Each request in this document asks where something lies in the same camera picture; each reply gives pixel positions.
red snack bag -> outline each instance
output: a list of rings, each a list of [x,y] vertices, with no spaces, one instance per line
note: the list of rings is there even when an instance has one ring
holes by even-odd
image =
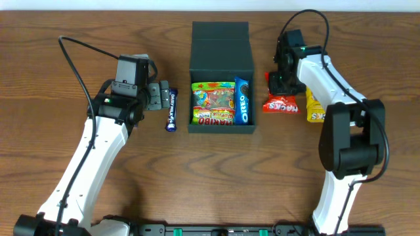
[[[268,95],[268,101],[262,107],[263,112],[278,112],[298,114],[301,111],[297,107],[296,99],[294,96],[273,96]]]

oreo logo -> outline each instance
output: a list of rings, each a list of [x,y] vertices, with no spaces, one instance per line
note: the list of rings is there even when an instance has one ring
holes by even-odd
[[[241,114],[242,114],[242,121],[244,123],[248,122],[248,111],[247,111],[247,103],[245,101],[245,96],[242,95],[241,98]]]

gummy candy bag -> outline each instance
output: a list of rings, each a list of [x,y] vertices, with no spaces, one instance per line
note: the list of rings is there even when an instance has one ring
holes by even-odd
[[[233,125],[235,82],[193,83],[192,125]]]

white panel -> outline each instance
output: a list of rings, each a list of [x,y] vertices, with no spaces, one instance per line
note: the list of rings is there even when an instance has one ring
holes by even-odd
[[[359,100],[365,97],[352,88],[347,81],[334,68],[329,56],[324,56],[324,62],[328,64],[330,72],[334,77],[348,89],[349,93]],[[315,54],[300,59],[297,64],[297,78],[304,83],[314,94],[315,99],[320,103],[324,111],[331,104],[342,102],[344,104],[355,104],[356,102],[347,96],[341,88],[329,76],[327,71],[322,66],[321,54]]]
[[[38,212],[44,212],[44,219],[57,219],[60,200],[67,188],[73,173],[84,156],[92,135],[92,120],[87,119],[79,146],[73,155],[66,171],[56,189]],[[68,206],[63,211],[62,222],[67,224],[70,219],[79,221],[79,227],[91,227],[93,208],[105,177],[114,158],[128,139],[125,125],[115,124],[114,119],[96,116],[95,149],[89,152],[85,163],[68,195]]]
[[[420,11],[419,0],[0,0],[1,10]]]
[[[324,186],[322,187],[321,199],[312,215],[312,219],[314,220],[316,229],[319,233],[325,233],[326,235],[334,234],[339,216],[343,210],[350,183],[356,180],[365,180],[366,178],[367,176],[355,174],[352,176],[345,176],[342,180],[338,180],[332,172],[325,171],[325,181]],[[350,214],[354,198],[361,185],[362,184],[354,185],[354,189],[348,199],[343,219],[340,222],[338,233],[342,233],[348,229],[348,215]]]
[[[130,226],[116,220],[103,220],[100,224],[93,226],[89,233],[92,236],[128,236]]]

white wall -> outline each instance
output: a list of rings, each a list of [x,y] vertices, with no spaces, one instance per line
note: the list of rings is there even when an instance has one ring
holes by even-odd
[[[0,0],[0,10],[302,9],[419,12],[420,0]]]

